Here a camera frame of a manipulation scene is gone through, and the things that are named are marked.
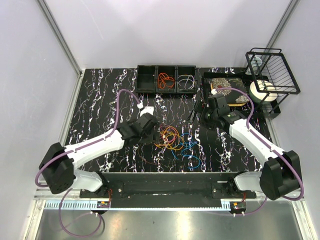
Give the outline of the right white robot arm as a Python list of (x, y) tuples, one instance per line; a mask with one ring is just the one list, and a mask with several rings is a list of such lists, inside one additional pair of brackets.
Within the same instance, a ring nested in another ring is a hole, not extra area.
[(224, 130), (253, 154), (262, 166), (259, 172), (247, 171), (228, 181), (227, 192), (239, 198), (245, 191), (261, 192), (270, 200), (287, 198), (300, 190), (299, 200), (304, 195), (300, 158), (291, 150), (285, 151), (266, 139), (238, 110), (231, 110), (222, 94), (212, 95), (207, 102), (197, 100), (190, 114), (198, 117), (198, 123), (211, 130)]

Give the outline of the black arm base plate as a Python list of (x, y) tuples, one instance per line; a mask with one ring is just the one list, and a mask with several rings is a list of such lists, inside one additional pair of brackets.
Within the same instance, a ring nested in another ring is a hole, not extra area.
[(111, 208), (120, 210), (228, 209), (222, 200), (251, 200), (253, 191), (235, 189), (235, 172), (105, 173)]

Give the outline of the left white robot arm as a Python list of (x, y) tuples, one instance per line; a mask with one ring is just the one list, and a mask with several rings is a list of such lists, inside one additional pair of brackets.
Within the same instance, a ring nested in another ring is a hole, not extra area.
[(109, 190), (108, 180), (97, 171), (81, 170), (81, 166), (124, 147), (154, 143), (159, 126), (156, 117), (146, 112), (81, 143), (67, 146), (59, 142), (52, 144), (39, 165), (39, 173), (45, 180), (44, 187), (48, 187), (53, 195), (79, 189), (103, 198)]

